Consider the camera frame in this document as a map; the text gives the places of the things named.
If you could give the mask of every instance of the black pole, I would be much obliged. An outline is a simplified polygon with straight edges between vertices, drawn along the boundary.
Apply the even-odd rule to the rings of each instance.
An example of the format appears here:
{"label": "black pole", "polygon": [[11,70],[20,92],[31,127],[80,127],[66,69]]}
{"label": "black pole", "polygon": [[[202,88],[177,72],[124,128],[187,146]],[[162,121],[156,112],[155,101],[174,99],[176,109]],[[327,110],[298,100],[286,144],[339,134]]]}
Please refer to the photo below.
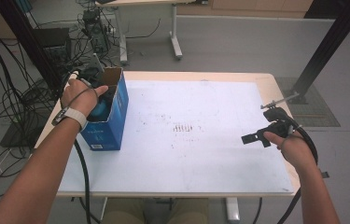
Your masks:
{"label": "black pole", "polygon": [[36,40],[33,34],[33,27],[24,16],[16,1],[0,0],[0,14],[6,20],[9,28],[11,28],[14,35],[20,41],[29,58],[57,98],[62,86],[61,75],[52,66],[46,52]]}
{"label": "black pole", "polygon": [[341,11],[338,18],[329,28],[319,47],[315,51],[311,60],[302,71],[299,79],[291,89],[291,94],[298,93],[299,96],[291,103],[302,102],[305,93],[311,87],[317,76],[323,70],[335,50],[341,45],[350,32],[350,0]]}

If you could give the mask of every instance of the cardboard box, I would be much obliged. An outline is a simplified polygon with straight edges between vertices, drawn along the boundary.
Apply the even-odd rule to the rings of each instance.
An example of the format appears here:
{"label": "cardboard box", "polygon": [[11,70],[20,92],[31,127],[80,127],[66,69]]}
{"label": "cardboard box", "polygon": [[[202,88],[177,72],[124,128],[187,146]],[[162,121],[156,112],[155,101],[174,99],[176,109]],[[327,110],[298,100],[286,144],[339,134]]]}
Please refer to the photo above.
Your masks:
{"label": "cardboard box", "polygon": [[81,135],[93,151],[120,150],[129,101],[122,68],[107,67],[102,81],[117,86],[109,116],[105,121],[88,121]]}

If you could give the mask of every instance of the gray mat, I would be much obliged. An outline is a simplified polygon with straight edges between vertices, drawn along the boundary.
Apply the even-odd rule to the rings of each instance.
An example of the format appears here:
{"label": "gray mat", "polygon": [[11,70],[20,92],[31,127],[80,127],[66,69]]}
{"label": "gray mat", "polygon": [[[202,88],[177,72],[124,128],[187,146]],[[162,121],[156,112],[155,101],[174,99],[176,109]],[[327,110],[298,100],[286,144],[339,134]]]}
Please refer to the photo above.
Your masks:
{"label": "gray mat", "polygon": [[[282,93],[290,90],[297,81],[294,77],[276,77],[275,79]],[[341,127],[314,85],[309,88],[305,98],[307,105],[288,104],[294,120],[300,125],[303,127]]]}

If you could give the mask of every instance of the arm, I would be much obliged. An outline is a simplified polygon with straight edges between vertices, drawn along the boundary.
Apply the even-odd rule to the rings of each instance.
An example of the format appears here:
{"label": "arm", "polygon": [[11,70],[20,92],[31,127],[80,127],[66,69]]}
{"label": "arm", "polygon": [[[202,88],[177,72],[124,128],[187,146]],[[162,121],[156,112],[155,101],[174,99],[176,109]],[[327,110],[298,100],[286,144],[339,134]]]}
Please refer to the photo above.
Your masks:
{"label": "arm", "polygon": [[284,139],[274,133],[264,133],[264,137],[282,150],[300,177],[303,223],[340,223],[320,170],[301,135],[295,133]]}
{"label": "arm", "polygon": [[[68,103],[88,88],[70,79],[62,103]],[[95,89],[103,94],[107,86]],[[71,104],[86,117],[97,102],[93,90],[85,91]],[[79,131],[74,119],[64,119],[44,139],[0,201],[0,223],[46,223],[61,183],[64,169]]]}

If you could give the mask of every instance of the hand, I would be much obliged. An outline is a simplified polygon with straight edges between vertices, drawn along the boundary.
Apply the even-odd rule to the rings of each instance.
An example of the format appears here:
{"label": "hand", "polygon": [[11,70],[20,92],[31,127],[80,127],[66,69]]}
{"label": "hand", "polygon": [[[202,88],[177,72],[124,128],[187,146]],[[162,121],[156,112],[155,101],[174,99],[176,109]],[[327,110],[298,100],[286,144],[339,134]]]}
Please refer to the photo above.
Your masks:
{"label": "hand", "polygon": [[84,114],[85,117],[87,117],[95,108],[98,102],[98,97],[108,90],[107,86],[101,86],[94,90],[90,89],[85,83],[74,78],[70,78],[68,83],[69,86],[64,89],[61,98],[62,105],[68,106],[70,102],[74,100],[71,102],[70,107],[78,110]]}
{"label": "hand", "polygon": [[311,150],[298,132],[294,132],[287,138],[265,132],[264,137],[277,145],[277,149],[282,151],[285,159],[294,166],[298,173],[308,170],[311,166],[316,166]]}

